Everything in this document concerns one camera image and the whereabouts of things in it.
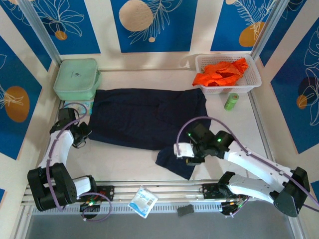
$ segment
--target orange cloth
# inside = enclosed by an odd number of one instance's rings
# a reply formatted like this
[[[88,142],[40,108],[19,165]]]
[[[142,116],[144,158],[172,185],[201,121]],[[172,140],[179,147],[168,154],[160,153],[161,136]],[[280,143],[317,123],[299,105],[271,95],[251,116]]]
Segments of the orange cloth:
[[[249,67],[245,58],[235,62],[221,61],[215,65],[205,66],[204,73],[198,73],[193,81],[193,86],[234,86],[236,81],[244,76]]]

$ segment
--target green roll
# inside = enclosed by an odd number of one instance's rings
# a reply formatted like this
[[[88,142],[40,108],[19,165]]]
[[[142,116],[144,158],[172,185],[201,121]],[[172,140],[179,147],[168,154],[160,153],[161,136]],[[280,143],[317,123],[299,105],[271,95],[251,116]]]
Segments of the green roll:
[[[239,95],[236,93],[231,93],[226,101],[226,104],[224,106],[225,110],[232,111],[235,104],[237,103],[239,99]]]

